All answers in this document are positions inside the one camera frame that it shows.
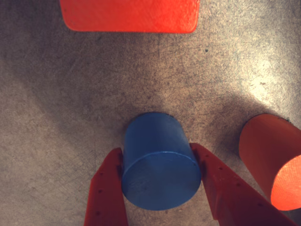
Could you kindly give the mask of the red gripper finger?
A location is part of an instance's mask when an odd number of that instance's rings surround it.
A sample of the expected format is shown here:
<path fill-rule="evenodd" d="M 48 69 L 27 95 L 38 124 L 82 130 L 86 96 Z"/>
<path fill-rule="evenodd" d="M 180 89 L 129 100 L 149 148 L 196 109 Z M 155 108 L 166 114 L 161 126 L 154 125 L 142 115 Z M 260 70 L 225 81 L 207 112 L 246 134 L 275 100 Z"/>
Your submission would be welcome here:
<path fill-rule="evenodd" d="M 212 216 L 219 225 L 295 225 L 209 150 L 197 143 L 190 147 L 201 170 Z"/>
<path fill-rule="evenodd" d="M 123 153 L 111 150 L 90 182 L 85 226 L 127 226 L 121 178 Z"/>

